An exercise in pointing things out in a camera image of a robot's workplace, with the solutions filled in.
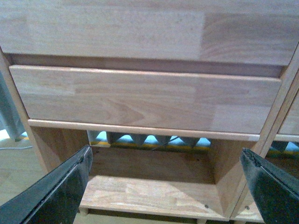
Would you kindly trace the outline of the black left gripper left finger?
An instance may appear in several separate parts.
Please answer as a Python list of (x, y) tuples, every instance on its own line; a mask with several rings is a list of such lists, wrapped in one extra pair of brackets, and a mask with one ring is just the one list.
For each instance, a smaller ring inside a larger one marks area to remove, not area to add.
[(0, 207), (2, 224), (72, 224), (93, 161), (87, 145)]

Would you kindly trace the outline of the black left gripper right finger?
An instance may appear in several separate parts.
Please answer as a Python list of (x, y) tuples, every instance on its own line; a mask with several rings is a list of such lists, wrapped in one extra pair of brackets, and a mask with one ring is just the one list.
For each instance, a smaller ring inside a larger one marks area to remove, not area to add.
[(240, 162), (247, 186), (266, 224), (299, 222), (299, 180), (248, 148)]

